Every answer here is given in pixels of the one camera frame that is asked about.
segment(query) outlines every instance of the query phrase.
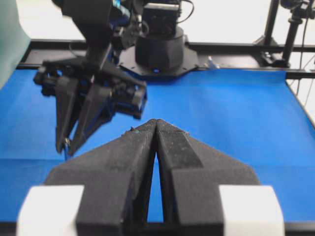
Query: white block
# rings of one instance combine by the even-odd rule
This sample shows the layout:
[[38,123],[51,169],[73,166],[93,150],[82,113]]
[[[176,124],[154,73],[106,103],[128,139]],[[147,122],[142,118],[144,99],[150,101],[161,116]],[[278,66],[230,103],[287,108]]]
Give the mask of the white block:
[[284,218],[271,186],[220,185],[224,236],[284,236]]
[[37,186],[20,210],[17,236],[76,236],[75,219],[84,186]]

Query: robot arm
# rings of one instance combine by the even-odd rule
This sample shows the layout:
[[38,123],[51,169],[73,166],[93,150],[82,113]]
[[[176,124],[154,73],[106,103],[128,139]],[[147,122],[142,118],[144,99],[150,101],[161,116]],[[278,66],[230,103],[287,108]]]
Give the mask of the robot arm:
[[[115,112],[141,118],[146,83],[125,74],[115,56],[141,32],[142,0],[53,0],[70,16],[88,46],[84,57],[45,61],[34,81],[56,97],[56,149],[73,155]],[[78,123],[74,138],[69,136]]]

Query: white background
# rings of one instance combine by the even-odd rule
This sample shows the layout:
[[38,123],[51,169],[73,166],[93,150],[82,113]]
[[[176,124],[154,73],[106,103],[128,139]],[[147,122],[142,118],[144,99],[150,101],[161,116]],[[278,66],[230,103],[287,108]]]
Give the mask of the white background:
[[[62,16],[51,0],[16,0],[20,22],[33,39],[83,39],[71,19]],[[265,29],[270,0],[192,0],[195,13],[181,24],[190,42],[252,43]],[[189,3],[183,3],[184,18],[189,14]],[[279,7],[273,37],[284,44],[289,28],[289,10]],[[304,25],[299,27],[296,44],[302,43]],[[315,21],[309,21],[306,44],[315,44]],[[291,57],[292,68],[299,66],[299,53]],[[313,56],[304,53],[303,65]],[[307,69],[314,68],[312,61]],[[302,80],[299,100],[305,103],[311,80]],[[315,83],[306,106],[315,120]]]

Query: green panel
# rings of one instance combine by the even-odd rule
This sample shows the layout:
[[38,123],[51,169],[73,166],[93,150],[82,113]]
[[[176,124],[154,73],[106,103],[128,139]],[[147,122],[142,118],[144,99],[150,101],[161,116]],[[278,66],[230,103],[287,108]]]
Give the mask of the green panel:
[[0,89],[22,59],[30,38],[23,31],[15,0],[0,0]]

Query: table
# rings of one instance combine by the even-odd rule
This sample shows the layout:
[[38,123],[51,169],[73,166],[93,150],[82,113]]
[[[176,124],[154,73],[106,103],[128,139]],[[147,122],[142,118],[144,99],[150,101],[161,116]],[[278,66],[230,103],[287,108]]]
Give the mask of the table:
[[[0,221],[16,221],[28,189],[64,162],[55,151],[54,97],[16,70],[0,90]],[[272,185],[284,220],[315,220],[315,129],[285,83],[285,71],[196,71],[148,84],[141,120],[116,114],[78,150],[87,152],[130,127],[161,118],[252,166]],[[155,161],[148,221],[163,221]]]

